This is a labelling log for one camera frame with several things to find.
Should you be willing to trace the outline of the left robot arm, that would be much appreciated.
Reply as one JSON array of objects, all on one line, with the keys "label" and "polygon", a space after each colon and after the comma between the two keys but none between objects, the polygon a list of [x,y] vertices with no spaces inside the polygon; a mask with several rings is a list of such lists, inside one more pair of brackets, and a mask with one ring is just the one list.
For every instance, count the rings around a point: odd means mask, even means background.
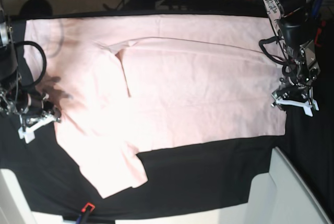
[{"label": "left robot arm", "polygon": [[263,0],[274,36],[259,41],[263,53],[282,67],[279,87],[271,94],[273,107],[319,109],[313,83],[320,74],[315,46],[321,0]]}]

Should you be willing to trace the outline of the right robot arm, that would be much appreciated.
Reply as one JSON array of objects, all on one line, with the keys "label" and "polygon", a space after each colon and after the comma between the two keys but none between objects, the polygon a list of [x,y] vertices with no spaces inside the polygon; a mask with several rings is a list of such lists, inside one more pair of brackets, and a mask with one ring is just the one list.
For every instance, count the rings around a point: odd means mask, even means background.
[{"label": "right robot arm", "polygon": [[[24,131],[39,128],[51,122],[60,123],[61,112],[49,100],[49,95],[45,92],[39,93],[35,89],[46,74],[46,55],[40,45],[35,42],[14,41],[10,23],[1,0],[1,115],[19,116]],[[22,83],[17,54],[17,49],[25,45],[36,48],[42,59],[39,77],[26,85]]]}]

